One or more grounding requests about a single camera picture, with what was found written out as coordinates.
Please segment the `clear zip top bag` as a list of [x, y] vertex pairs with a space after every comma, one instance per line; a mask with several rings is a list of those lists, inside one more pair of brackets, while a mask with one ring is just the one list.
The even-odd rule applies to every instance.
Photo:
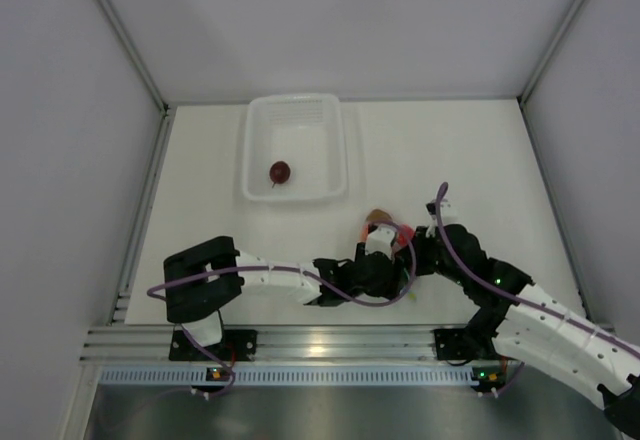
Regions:
[[364, 245], [364, 252], [372, 254], [381, 252], [389, 257], [394, 266], [392, 279], [381, 287], [372, 297], [394, 300], [400, 296], [410, 284], [410, 261], [401, 255], [413, 239], [415, 230], [407, 224], [397, 223], [385, 210], [374, 208], [364, 221], [359, 242]]

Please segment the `fake red apple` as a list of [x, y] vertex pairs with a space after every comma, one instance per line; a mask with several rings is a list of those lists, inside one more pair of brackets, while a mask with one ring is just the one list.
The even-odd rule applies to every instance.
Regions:
[[393, 251], [400, 251], [408, 246], [415, 235], [415, 231], [407, 224], [401, 224], [395, 234]]

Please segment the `fake dark red plum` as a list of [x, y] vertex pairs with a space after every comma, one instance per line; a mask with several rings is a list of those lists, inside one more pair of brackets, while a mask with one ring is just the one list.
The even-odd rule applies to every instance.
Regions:
[[291, 168], [287, 162], [279, 160], [271, 165], [269, 169], [269, 179], [273, 188], [286, 184], [290, 177]]

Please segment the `fake orange peach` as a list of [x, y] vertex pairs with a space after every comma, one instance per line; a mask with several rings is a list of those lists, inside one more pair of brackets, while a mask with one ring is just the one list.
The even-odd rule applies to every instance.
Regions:
[[369, 231], [370, 231], [370, 225], [369, 224], [365, 224], [360, 232], [360, 236], [359, 236], [359, 241], [360, 242], [365, 242], [368, 235], [369, 235]]

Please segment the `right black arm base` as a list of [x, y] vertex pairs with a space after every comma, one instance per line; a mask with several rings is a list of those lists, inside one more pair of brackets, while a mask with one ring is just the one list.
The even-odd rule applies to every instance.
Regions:
[[436, 357], [454, 366], [492, 358], [489, 343], [467, 328], [439, 328], [433, 331]]

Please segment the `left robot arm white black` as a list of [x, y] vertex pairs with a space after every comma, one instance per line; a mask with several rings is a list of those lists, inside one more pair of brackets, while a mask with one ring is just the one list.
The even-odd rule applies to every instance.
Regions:
[[353, 260], [275, 264], [237, 249], [229, 236], [167, 257], [163, 271], [167, 321], [184, 326], [194, 351], [209, 360], [226, 346], [220, 310], [243, 294], [325, 308], [362, 296], [394, 301], [408, 284], [408, 268], [382, 252], [360, 247]]

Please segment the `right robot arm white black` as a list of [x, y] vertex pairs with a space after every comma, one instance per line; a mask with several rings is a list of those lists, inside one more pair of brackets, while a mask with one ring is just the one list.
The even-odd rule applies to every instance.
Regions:
[[458, 285], [478, 308], [469, 322], [439, 329], [441, 360], [506, 357], [570, 387], [621, 433], [639, 436], [639, 348], [558, 302], [528, 274], [488, 256], [459, 224], [417, 228], [420, 276]]

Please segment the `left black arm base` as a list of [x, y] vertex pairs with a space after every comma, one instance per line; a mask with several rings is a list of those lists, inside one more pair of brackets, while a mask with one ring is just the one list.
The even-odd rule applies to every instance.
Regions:
[[[251, 329], [225, 330], [219, 344], [207, 346], [206, 350], [225, 363], [252, 361], [257, 349], [258, 332]], [[187, 339], [184, 332], [176, 328], [172, 333], [168, 358], [174, 362], [210, 361]]]

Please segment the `fake brown kiwi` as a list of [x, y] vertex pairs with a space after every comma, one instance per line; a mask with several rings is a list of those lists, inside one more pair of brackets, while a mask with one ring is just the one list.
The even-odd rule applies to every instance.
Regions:
[[392, 220], [392, 216], [388, 212], [378, 208], [371, 210], [369, 214], [366, 216], [367, 223], [377, 223], [381, 221], [391, 221], [391, 220]]

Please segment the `white plastic basket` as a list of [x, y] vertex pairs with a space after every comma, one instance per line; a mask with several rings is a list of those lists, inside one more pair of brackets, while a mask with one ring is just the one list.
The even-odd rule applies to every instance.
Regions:
[[[291, 177], [273, 188], [271, 165], [287, 162]], [[331, 94], [272, 95], [249, 103], [240, 177], [254, 202], [329, 201], [348, 186], [344, 122]]]

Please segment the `aluminium mounting rail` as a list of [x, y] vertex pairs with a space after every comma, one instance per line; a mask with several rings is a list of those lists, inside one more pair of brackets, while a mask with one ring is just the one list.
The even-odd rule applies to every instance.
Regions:
[[[169, 361], [171, 326], [92, 327], [81, 347], [83, 363], [133, 364]], [[258, 332], [252, 361], [258, 363], [433, 362], [437, 325], [228, 326]]]

